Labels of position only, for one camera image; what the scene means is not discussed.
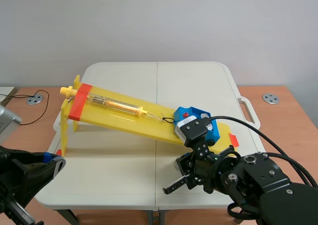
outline red tape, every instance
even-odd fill
[[[239,142],[238,142],[237,137],[235,135],[232,135],[231,133],[229,133],[229,137],[230,137],[232,146],[239,147]]]
[[[76,96],[74,98],[74,103],[72,105],[69,118],[75,121],[80,120],[81,112],[84,108],[87,95],[91,89],[91,85],[83,83],[80,88],[78,89],[78,92],[76,93]]]

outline black cable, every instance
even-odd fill
[[[286,155],[282,155],[282,154],[271,153],[271,152],[268,152],[267,154],[269,157],[280,158],[280,159],[283,159],[285,161],[288,161],[289,163],[294,164],[306,176],[306,178],[309,180],[309,182],[312,184],[312,186],[315,188],[318,188],[318,184],[316,183],[316,181],[312,177],[312,175],[297,161],[295,161],[294,159],[291,159],[290,157],[288,157]]]
[[[34,94],[33,96],[31,96],[31,97],[34,97],[34,96],[36,95],[36,93],[37,93],[37,92],[40,92],[40,91],[41,91],[41,92],[46,92],[46,93],[48,94],[48,100],[46,101],[46,107],[45,107],[45,109],[44,109],[44,112],[42,113],[42,115],[41,115],[38,119],[34,120],[33,122],[25,123],[25,124],[20,124],[20,126],[30,125],[30,124],[35,123],[36,121],[40,120],[41,117],[43,117],[43,115],[44,115],[44,113],[46,112],[46,110],[48,109],[50,94],[49,94],[47,91],[45,91],[45,90],[37,90],[37,91],[35,92],[35,94]]]
[[[240,220],[255,220],[259,219],[259,216],[253,215],[253,214],[239,214],[236,212],[233,212],[232,209],[239,207],[237,203],[232,203],[228,205],[228,214],[235,219],[240,219]]]
[[[275,149],[277,149],[282,155],[285,155],[288,157],[288,155],[278,146],[276,145],[271,139],[269,139],[267,136],[265,136],[261,131],[259,131],[258,129],[256,129],[255,127],[251,126],[250,124],[241,121],[240,119],[234,118],[234,117],[228,117],[228,116],[215,116],[215,117],[210,117],[209,120],[213,121],[213,120],[217,120],[217,119],[226,119],[226,120],[230,120],[230,121],[234,121],[237,123],[240,123],[248,128],[250,128],[252,131],[256,132],[257,134],[259,134],[261,137],[263,137],[268,143],[270,143]],[[289,162],[292,167],[296,170],[296,172],[298,173],[298,175],[301,177],[302,181],[309,185],[308,180],[306,179],[306,177],[302,174],[302,172],[295,166],[293,165],[291,162]]]
[[[6,98],[4,100],[2,100],[0,103],[4,102],[4,101],[7,101],[7,100],[10,100],[12,98],[26,98],[26,97],[33,97],[31,95],[26,95],[26,94],[19,94],[19,95],[15,95],[15,96],[10,96],[10,95],[6,95],[6,94],[2,94],[0,93],[1,96],[6,96],[6,97],[9,97],[9,98]]]

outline white wall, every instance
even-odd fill
[[[218,61],[237,84],[287,85],[318,125],[317,2],[0,0],[0,84],[67,85],[97,62]]]

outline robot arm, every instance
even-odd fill
[[[1,143],[20,122],[18,116],[0,106]],[[0,146],[0,213],[18,225],[35,225],[34,218],[24,208],[65,164],[64,158],[48,152],[30,153]]]
[[[233,203],[228,206],[228,213],[239,220],[256,220],[259,225],[317,222],[318,185],[305,168],[281,154],[258,152],[241,157],[232,146],[214,154],[205,146],[209,123],[206,118],[196,119],[180,128],[187,138],[185,146],[193,152],[177,158],[183,177],[164,188],[166,194],[184,184],[188,189],[203,185],[206,193],[217,190],[229,195]],[[311,185],[292,182],[270,157],[287,160]],[[241,213],[233,212],[235,207],[240,207]]]

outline screw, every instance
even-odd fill
[[[232,181],[237,181],[238,176],[236,174],[229,174],[228,178],[232,182]]]

